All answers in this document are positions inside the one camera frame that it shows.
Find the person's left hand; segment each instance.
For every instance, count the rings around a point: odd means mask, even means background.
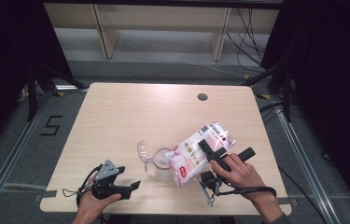
[[[94,174],[88,184],[92,183],[97,173]],[[78,205],[77,215],[73,224],[86,224],[92,223],[98,216],[103,213],[103,210],[110,204],[118,201],[121,198],[121,194],[113,194],[110,197],[99,200],[92,195],[91,189],[85,189],[82,195],[81,201]]]

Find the cable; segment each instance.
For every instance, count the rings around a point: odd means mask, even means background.
[[[250,72],[262,73],[260,71],[256,71],[256,70],[253,70],[253,69],[248,69],[248,68],[244,67],[243,65],[241,65],[241,62],[239,62],[239,51],[240,50],[238,50],[238,53],[236,54],[236,59],[238,61],[239,66],[241,66],[244,70],[247,70],[247,71],[250,71]]]
[[[312,202],[311,198],[309,198],[309,196],[306,194],[306,192],[300,187],[300,185],[297,184],[297,182],[280,165],[277,165],[277,167],[300,190],[300,192],[303,194],[303,196],[305,196],[305,198],[309,201],[309,203],[312,205],[312,207],[320,215],[320,217],[322,218],[323,222],[327,223],[327,221],[323,217],[323,214],[320,212],[320,210],[317,208],[317,206],[314,204],[314,202]]]
[[[290,114],[296,118],[299,118],[299,119],[305,119],[305,116],[304,115],[296,115],[294,114],[293,112],[290,111]]]
[[[275,109],[276,109],[276,108],[270,110],[270,112],[268,112],[266,115],[264,115],[264,117],[262,117],[261,119],[264,120],[265,118],[267,118],[267,116],[268,116],[269,114],[271,114]]]
[[[134,50],[136,50],[137,52],[140,52],[140,50],[135,47],[133,44],[131,44],[131,42],[128,40],[128,38],[126,38],[125,36],[122,35],[122,38],[125,40],[125,42]],[[219,72],[219,73],[224,73],[224,74],[229,74],[229,75],[233,75],[233,76],[236,76],[236,77],[239,77],[241,79],[245,79],[244,77],[238,75],[238,74],[235,74],[235,73],[232,73],[232,72],[226,72],[226,71],[221,71],[221,70],[218,70],[216,68],[213,68],[213,67],[210,67],[208,65],[203,65],[203,64],[195,64],[195,63],[186,63],[186,62],[183,62],[183,61],[165,61],[165,60],[161,60],[161,59],[151,59],[151,58],[148,58],[148,57],[145,57],[143,55],[140,55],[140,57],[144,58],[144,59],[147,59],[149,61],[152,61],[152,62],[161,62],[161,63],[184,63],[184,64],[189,64],[189,65],[193,65],[193,66],[199,66],[199,67],[205,67],[205,68],[208,68],[208,69],[211,69],[213,71],[216,71],[216,72]]]
[[[267,121],[264,122],[264,124],[267,124],[269,121],[271,121],[271,119],[273,119],[274,117],[276,117],[276,116],[279,115],[280,113],[283,113],[283,110],[277,112],[275,115],[273,115],[272,117],[270,117]]]
[[[323,152],[321,156],[325,161],[331,161],[331,158],[329,157],[329,154],[327,152]]]
[[[269,108],[274,107],[274,106],[277,106],[277,105],[282,105],[282,104],[283,104],[283,103],[273,103],[273,104],[270,104],[270,105],[263,106],[263,107],[259,110],[259,112],[261,113],[261,112],[263,112],[263,111],[266,110],[266,109],[269,109]]]
[[[261,47],[259,44],[257,44],[256,39],[255,39],[255,37],[254,37],[253,23],[252,23],[252,20],[251,20],[252,11],[253,11],[253,9],[251,9],[251,8],[248,10],[248,12],[249,12],[249,21],[248,21],[248,23],[247,23],[247,25],[246,25],[246,24],[245,24],[245,20],[244,20],[244,18],[242,17],[241,11],[240,11],[240,9],[238,8],[238,15],[239,15],[239,17],[241,18],[242,24],[243,24],[244,27],[245,27],[245,34],[244,34],[244,37],[241,37],[240,34],[238,34],[238,36],[242,39],[242,42],[241,42],[240,47],[242,46],[243,43],[245,43],[245,44],[248,45],[250,48],[252,48],[252,49],[254,49],[254,50],[256,51],[257,55],[259,56],[259,60],[262,61],[261,53],[263,53],[265,49],[264,49],[263,47]],[[252,43],[254,44],[255,47],[252,47],[252,46],[250,46],[249,44],[247,44],[247,43],[245,42],[245,37],[246,37],[246,35],[249,36],[250,40],[252,41]]]
[[[69,189],[62,189],[62,194],[63,194],[64,197],[68,198],[68,197],[71,197],[73,195],[76,195],[77,191],[73,191],[73,190],[69,190]]]
[[[257,61],[255,58],[253,58],[250,54],[248,54],[246,51],[244,51],[243,49],[241,49],[231,38],[230,34],[226,33],[227,37],[230,39],[230,41],[233,43],[233,45],[235,45],[236,48],[238,48],[238,50],[240,50],[243,54],[245,54],[248,58],[250,58],[250,60],[252,60],[254,63],[260,65],[260,62]]]

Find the metal frame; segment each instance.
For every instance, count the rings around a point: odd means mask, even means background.
[[[280,102],[276,95],[273,95],[272,101],[274,103]],[[317,200],[317,204],[319,205],[325,220],[327,223],[341,223],[337,213],[335,212],[331,199],[329,198],[326,190],[320,182],[313,165],[309,161],[308,156],[306,155],[305,150],[303,149],[302,144],[296,132],[294,131],[291,122],[287,121],[287,118],[285,118],[283,113],[281,113],[280,108],[276,108],[276,112],[278,113],[279,120],[282,123],[286,136],[290,141],[297,160],[301,166],[303,173],[305,174],[306,180],[311,187],[312,193]]]
[[[4,185],[6,184],[9,175],[12,173],[12,170],[14,169],[20,155],[23,152],[23,149],[25,148],[26,144],[28,143],[28,140],[35,128],[35,125],[38,122],[38,119],[41,115],[42,110],[44,109],[45,105],[49,101],[50,97],[52,95],[51,91],[45,92],[38,104],[37,111],[35,113],[35,116],[27,121],[25,127],[23,128],[20,137],[18,138],[17,142],[15,143],[14,147],[11,149],[9,155],[7,156],[6,161],[3,163],[1,169],[0,169],[0,192],[3,189]]]
[[[132,5],[163,7],[242,7],[279,9],[284,6],[283,0],[34,0],[41,3],[99,4],[99,5]],[[299,7],[305,2],[289,3],[285,7]]]

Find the human hand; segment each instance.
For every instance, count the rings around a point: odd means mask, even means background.
[[[88,184],[92,183],[97,173],[93,175]],[[77,215],[73,224],[92,223],[98,216],[103,213],[103,210],[110,204],[118,201],[121,194],[113,194],[110,197],[99,200],[92,195],[91,187],[85,189],[81,201],[78,205]]]
[[[210,161],[210,164],[216,174],[227,179],[233,187],[266,187],[252,164],[242,162],[241,159],[233,153],[223,160],[230,167],[230,172],[224,170],[216,161]]]
[[[210,165],[216,174],[228,180],[233,187],[266,187],[252,164],[242,162],[241,159],[233,153],[223,160],[230,167],[230,172],[224,170],[216,161],[210,161]],[[255,205],[265,223],[271,223],[283,215],[276,198],[270,192],[252,192],[243,196]]]

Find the wooden table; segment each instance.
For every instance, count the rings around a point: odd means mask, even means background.
[[[201,101],[204,93],[208,99]],[[240,195],[216,197],[211,207],[194,181],[178,188],[173,179],[158,179],[151,167],[145,173],[136,150],[141,140],[174,147],[205,124],[219,121],[236,145],[230,152],[247,147],[256,151],[252,163],[267,186],[287,197],[273,151],[248,87],[94,83],[91,85],[64,146],[47,190],[56,197],[40,204],[46,212],[76,212],[76,199],[66,198],[62,189],[77,190],[93,167],[112,160],[125,166],[116,185],[129,186],[141,180],[130,200],[109,205],[110,214],[152,215],[257,215],[252,203]],[[286,214],[290,204],[281,205]]]

